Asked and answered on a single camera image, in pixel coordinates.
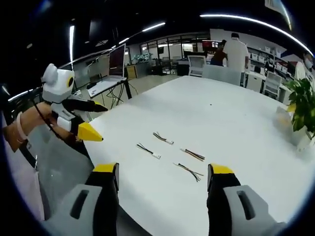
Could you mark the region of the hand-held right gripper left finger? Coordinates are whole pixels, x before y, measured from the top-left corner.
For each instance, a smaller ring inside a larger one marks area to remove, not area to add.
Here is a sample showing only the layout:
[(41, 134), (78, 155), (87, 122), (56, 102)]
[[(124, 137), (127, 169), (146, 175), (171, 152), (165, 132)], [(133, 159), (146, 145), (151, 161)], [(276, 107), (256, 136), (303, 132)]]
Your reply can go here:
[(116, 236), (119, 163), (98, 164), (43, 222), (52, 236)]

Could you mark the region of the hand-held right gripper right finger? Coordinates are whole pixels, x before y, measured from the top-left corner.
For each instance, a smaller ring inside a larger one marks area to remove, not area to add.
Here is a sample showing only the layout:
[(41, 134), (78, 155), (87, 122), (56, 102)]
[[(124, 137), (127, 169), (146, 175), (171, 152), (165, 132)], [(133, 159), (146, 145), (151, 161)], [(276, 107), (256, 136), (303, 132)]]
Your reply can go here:
[(268, 204), (242, 185), (227, 166), (208, 165), (207, 209), (210, 236), (277, 236), (286, 227), (270, 214)]

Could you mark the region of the person's left hand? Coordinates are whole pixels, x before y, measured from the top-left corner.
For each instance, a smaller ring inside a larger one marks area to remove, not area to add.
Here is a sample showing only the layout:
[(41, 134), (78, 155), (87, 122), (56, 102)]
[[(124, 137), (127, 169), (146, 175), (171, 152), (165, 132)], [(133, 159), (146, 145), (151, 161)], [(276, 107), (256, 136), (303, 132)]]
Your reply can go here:
[(57, 125), (57, 120), (52, 115), (50, 104), (46, 102), (35, 103), (33, 101), (33, 106), (38, 114), (36, 125), (46, 124), (50, 131), (52, 131), (57, 138), (66, 144), (71, 144), (78, 141), (75, 135)]

